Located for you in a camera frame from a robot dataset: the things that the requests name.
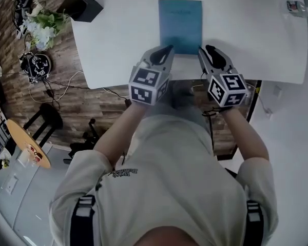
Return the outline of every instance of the black chair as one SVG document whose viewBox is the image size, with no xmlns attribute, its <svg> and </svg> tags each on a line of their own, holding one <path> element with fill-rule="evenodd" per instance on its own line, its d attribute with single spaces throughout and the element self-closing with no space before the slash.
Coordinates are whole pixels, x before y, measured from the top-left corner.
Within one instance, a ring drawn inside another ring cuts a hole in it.
<svg viewBox="0 0 308 246">
<path fill-rule="evenodd" d="M 37 138 L 41 135 L 41 133 L 48 126 L 51 126 L 50 130 L 44 136 L 44 138 L 41 140 L 39 144 L 39 146 L 42 147 L 56 129 L 63 128 L 63 121 L 56 108 L 54 108 L 50 104 L 44 103 L 40 106 L 40 110 L 33 117 L 31 117 L 31 119 L 23 126 L 23 128 L 27 130 L 34 123 L 34 121 L 40 116 L 43 118 L 45 122 L 39 127 L 39 129 L 32 136 L 34 140 L 37 140 Z"/>
<path fill-rule="evenodd" d="M 65 164 L 70 164 L 75 153 L 78 151 L 82 151 L 82 150 L 92 150 L 94 148 L 94 146 L 96 145 L 97 141 L 99 140 L 99 135 L 97 134 L 96 130 L 93 128 L 93 124 L 96 122 L 96 120 L 94 118 L 92 118 L 89 122 L 89 127 L 91 129 L 91 132 L 93 134 L 93 136 L 89 136 L 89 134 L 87 132 L 83 133 L 83 138 L 86 140 L 86 142 L 84 143 L 72 143 L 70 145 L 71 147 L 71 152 L 68 154 L 71 159 L 64 159 L 64 163 Z"/>
</svg>

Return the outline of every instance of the wooden table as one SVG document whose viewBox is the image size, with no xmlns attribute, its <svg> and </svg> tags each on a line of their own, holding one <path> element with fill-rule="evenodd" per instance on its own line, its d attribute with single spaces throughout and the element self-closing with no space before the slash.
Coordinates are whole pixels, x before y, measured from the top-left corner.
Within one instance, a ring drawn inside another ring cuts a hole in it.
<svg viewBox="0 0 308 246">
<path fill-rule="evenodd" d="M 35 142 L 32 136 L 25 129 L 23 129 L 23 127 L 21 127 L 19 124 L 17 124 L 15 121 L 11 119 L 7 120 L 7 127 L 8 127 L 11 137 L 14 139 L 17 146 L 21 150 L 24 150 L 27 148 L 25 145 L 25 143 L 27 143 L 27 144 L 32 145 L 36 149 L 36 151 L 42 155 L 42 159 L 36 164 L 37 166 L 41 166 L 46 169 L 51 168 L 51 164 L 50 164 L 48 157 L 46 156 L 46 153 Z"/>
</svg>

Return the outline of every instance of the chair leg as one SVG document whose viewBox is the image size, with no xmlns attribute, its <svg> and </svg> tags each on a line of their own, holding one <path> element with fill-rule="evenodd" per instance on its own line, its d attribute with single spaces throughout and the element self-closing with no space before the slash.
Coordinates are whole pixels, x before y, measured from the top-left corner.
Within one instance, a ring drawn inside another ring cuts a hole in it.
<svg viewBox="0 0 308 246">
<path fill-rule="evenodd" d="M 90 126 L 90 129 L 91 129 L 91 132 L 92 132 L 93 136 L 94 136 L 96 139 L 99 139 L 99 136 L 98 136 L 96 130 L 93 128 L 91 122 L 89 122 L 89 126 Z"/>
<path fill-rule="evenodd" d="M 33 124 L 33 122 L 35 122 L 35 120 L 36 120 L 38 117 L 40 117 L 40 115 L 41 115 L 41 110 L 39 110 L 38 112 L 36 112 L 36 114 L 35 114 L 33 117 L 31 117 L 31 119 L 30 119 L 29 121 L 26 122 L 26 124 L 23 126 L 23 128 L 24 128 L 25 130 L 27 130 L 27 129 L 29 128 L 29 126 L 31 126 L 31 125 Z"/>
<path fill-rule="evenodd" d="M 40 135 L 41 133 L 46 129 L 46 127 L 48 127 L 49 125 L 49 122 L 48 121 L 45 121 L 41 127 L 39 127 L 39 129 L 35 132 L 35 134 L 32 136 L 34 140 L 36 140 Z"/>
<path fill-rule="evenodd" d="M 48 138 L 51 136 L 51 134 L 56 130 L 56 127 L 51 127 L 51 129 L 48 131 L 48 133 L 45 135 L 45 137 L 41 140 L 39 146 L 42 148 L 42 146 L 47 142 Z"/>
</svg>

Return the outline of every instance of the black box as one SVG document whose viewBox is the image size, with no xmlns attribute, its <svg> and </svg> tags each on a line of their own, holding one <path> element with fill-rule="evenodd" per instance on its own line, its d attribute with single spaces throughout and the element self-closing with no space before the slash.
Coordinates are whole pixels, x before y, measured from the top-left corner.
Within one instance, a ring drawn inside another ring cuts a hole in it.
<svg viewBox="0 0 308 246">
<path fill-rule="evenodd" d="M 102 10 L 95 0 L 64 0 L 57 13 L 68 14 L 74 21 L 92 22 Z"/>
</svg>

